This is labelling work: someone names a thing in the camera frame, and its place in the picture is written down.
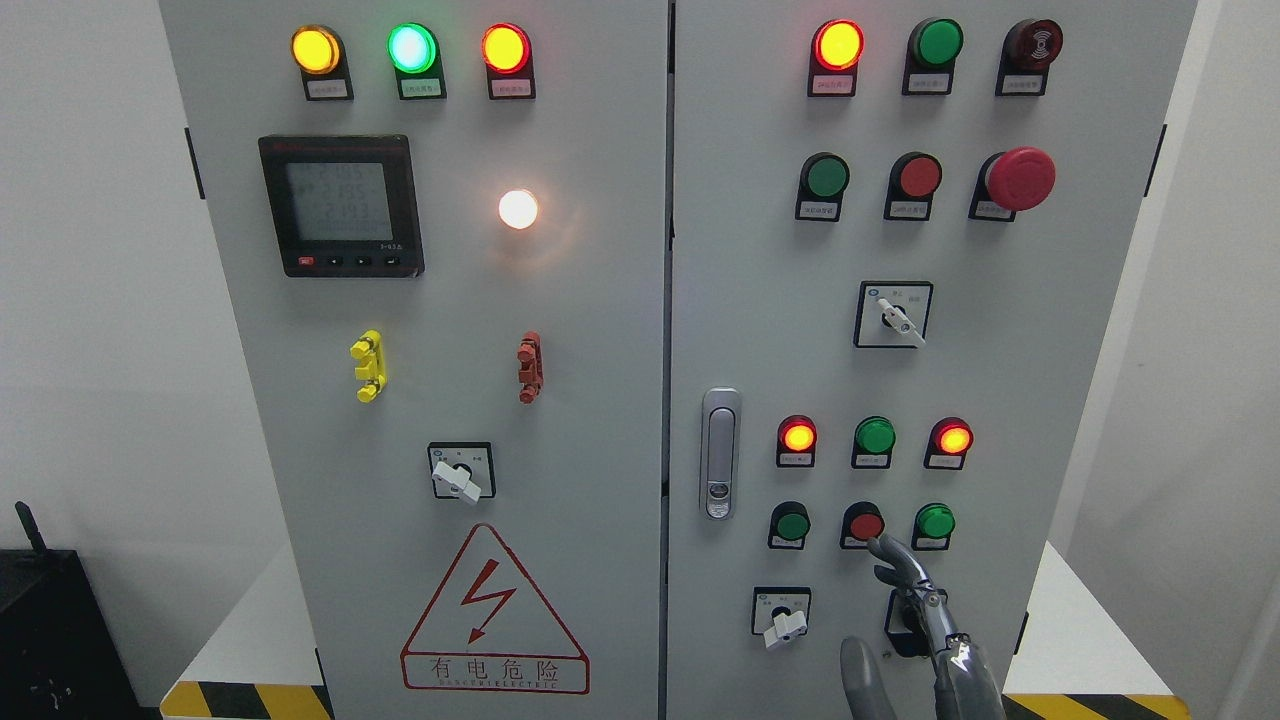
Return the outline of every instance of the yellow indicator light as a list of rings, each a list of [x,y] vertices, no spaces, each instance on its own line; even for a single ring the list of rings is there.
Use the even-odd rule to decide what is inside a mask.
[[[828,70],[847,70],[863,54],[863,31],[854,20],[831,20],[818,31],[813,50]]]
[[[813,428],[809,425],[791,425],[787,432],[782,434],[782,445],[787,446],[791,452],[804,452],[813,447],[813,441],[817,439]]]
[[[938,436],[938,448],[948,455],[959,455],[973,443],[973,433],[968,428],[952,425]]]
[[[529,63],[529,36],[511,23],[498,23],[485,31],[480,40],[480,53],[494,72],[520,72]]]
[[[302,72],[329,74],[342,61],[338,36],[324,26],[302,26],[293,31],[293,61]]]

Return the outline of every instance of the white indicator light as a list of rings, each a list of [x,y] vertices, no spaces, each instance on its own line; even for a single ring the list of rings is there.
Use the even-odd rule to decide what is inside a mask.
[[[527,190],[512,190],[498,201],[498,217],[517,231],[534,224],[538,219],[538,199]]]

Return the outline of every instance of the illuminated indicator light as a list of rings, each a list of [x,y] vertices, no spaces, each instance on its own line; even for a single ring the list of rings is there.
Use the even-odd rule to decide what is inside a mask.
[[[809,452],[818,442],[818,429],[808,418],[788,418],[782,423],[781,439],[791,452]]]
[[[529,63],[529,36],[511,23],[498,23],[485,31],[480,51],[494,72],[517,73]]]
[[[508,227],[522,231],[538,219],[538,199],[527,190],[508,191],[498,201],[498,217]]]
[[[342,61],[338,36],[324,26],[302,26],[293,32],[293,61],[302,72],[323,76]]]
[[[863,28],[854,20],[831,20],[818,29],[813,53],[818,64],[828,70],[847,70],[863,54]]]
[[[387,36],[387,54],[401,72],[413,74],[431,69],[439,55],[439,46],[431,31],[417,23],[403,23]]]
[[[938,450],[947,455],[960,455],[973,445],[973,433],[961,425],[950,425],[938,433]]]

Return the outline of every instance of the emergency stop button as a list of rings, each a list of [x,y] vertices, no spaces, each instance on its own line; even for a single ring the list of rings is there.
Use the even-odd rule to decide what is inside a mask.
[[[1039,147],[1015,147],[987,159],[978,177],[969,217],[1012,222],[1014,214],[1043,202],[1057,181],[1057,167]]]

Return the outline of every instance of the black device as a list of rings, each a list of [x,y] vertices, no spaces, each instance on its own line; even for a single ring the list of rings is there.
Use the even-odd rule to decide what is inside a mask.
[[[32,550],[0,550],[0,717],[141,719],[79,556],[18,516]]]
[[[257,141],[280,263],[291,278],[412,278],[422,236],[403,135]]]

